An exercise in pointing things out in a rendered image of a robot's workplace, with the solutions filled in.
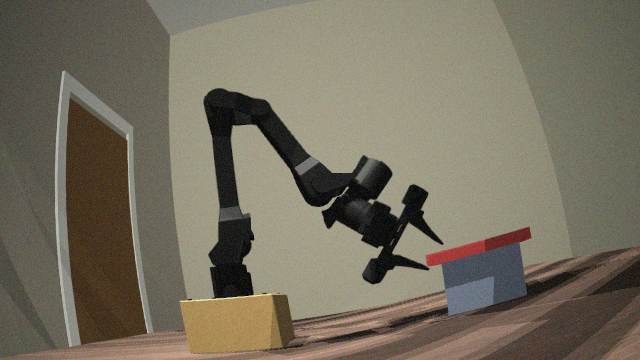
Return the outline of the red lid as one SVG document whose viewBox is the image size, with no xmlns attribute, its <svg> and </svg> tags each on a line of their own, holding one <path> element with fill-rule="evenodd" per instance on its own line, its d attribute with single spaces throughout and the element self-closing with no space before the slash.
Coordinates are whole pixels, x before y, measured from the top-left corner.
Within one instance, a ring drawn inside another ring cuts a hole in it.
<svg viewBox="0 0 640 360">
<path fill-rule="evenodd" d="M 470 255 L 483 253 L 491 249 L 508 246 L 512 243 L 522 242 L 531 238 L 530 226 L 528 226 L 520 230 L 491 237 L 483 241 L 426 255 L 426 262 L 428 266 L 440 265 L 447 261 L 465 258 Z"/>
</svg>

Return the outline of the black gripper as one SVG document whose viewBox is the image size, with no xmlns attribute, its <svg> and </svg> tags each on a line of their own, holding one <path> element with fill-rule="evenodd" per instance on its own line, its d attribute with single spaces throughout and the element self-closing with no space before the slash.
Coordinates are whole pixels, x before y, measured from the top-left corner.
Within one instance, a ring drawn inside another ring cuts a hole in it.
<svg viewBox="0 0 640 360">
<path fill-rule="evenodd" d="M 396 218 L 396 220 L 391 222 L 387 232 L 383 234 L 380 240 L 380 244 L 384 247 L 383 250 L 380 252 L 378 258 L 370 259 L 369 263 L 362 273 L 363 279 L 368 283 L 381 283 L 387 271 L 394 269 L 395 266 L 403 266 L 408 268 L 412 267 L 419 270 L 423 269 L 429 271 L 429 268 L 421 263 L 417 263 L 411 259 L 407 259 L 399 254 L 394 255 L 392 253 L 408 223 L 415 226 L 418 230 L 421 230 L 435 242 L 443 245 L 443 241 L 440 240 L 439 237 L 430 229 L 429 225 L 426 224 L 426 221 L 422 217 L 424 212 L 420 209 L 427 199 L 428 194 L 429 193 L 427 191 L 419 186 L 416 186 L 415 184 L 409 186 L 402 200 L 402 203 L 405 204 L 405 207 L 400 215 L 400 218 Z M 367 204 L 364 210 L 361 212 L 358 220 L 356 221 L 354 230 L 361 235 L 364 235 L 364 229 L 367 229 L 372 219 L 372 213 L 369 212 L 371 206 L 372 204 Z"/>
</svg>

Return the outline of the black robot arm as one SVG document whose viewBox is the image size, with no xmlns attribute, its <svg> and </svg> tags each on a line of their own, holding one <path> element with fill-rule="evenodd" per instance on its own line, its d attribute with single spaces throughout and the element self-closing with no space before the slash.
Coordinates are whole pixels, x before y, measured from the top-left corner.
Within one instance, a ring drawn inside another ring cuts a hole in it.
<svg viewBox="0 0 640 360">
<path fill-rule="evenodd" d="M 230 141 L 233 125 L 260 128 L 289 167 L 309 205 L 322 207 L 339 196 L 330 208 L 321 212 L 327 229 L 338 221 L 354 230 L 361 212 L 370 204 L 367 201 L 376 200 L 392 177 L 388 165 L 366 155 L 362 156 L 352 173 L 332 173 L 304 150 L 264 99 L 216 88 L 205 95 L 203 104 L 213 140 L 220 211 L 218 242 L 208 254 L 213 264 L 210 273 L 215 298 L 211 299 L 254 295 L 251 274 L 242 264 L 252 248 L 250 240 L 254 241 L 254 233 L 251 231 L 250 212 L 242 215 L 238 202 Z M 369 209 L 372 219 L 364 229 L 362 242 L 377 249 L 382 246 L 383 234 L 397 218 L 389 213 L 390 210 L 389 205 L 373 202 Z"/>
</svg>

